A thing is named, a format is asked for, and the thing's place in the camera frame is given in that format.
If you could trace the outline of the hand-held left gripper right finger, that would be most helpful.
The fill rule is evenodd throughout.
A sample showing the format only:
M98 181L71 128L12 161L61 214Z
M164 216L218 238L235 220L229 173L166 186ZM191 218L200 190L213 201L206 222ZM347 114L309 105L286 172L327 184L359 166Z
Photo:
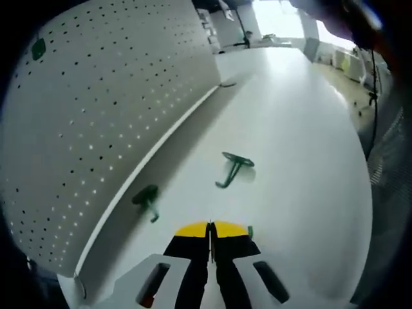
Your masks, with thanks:
M300 308L285 273L261 253L248 230L235 223L211 223L216 279L226 308Z

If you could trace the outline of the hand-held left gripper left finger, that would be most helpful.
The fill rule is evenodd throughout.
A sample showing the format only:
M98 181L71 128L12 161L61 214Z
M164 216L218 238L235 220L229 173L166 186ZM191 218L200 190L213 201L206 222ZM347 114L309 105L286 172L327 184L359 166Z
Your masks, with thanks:
M115 283L113 308L199 308L207 283L206 221L177 230L163 254L152 254Z

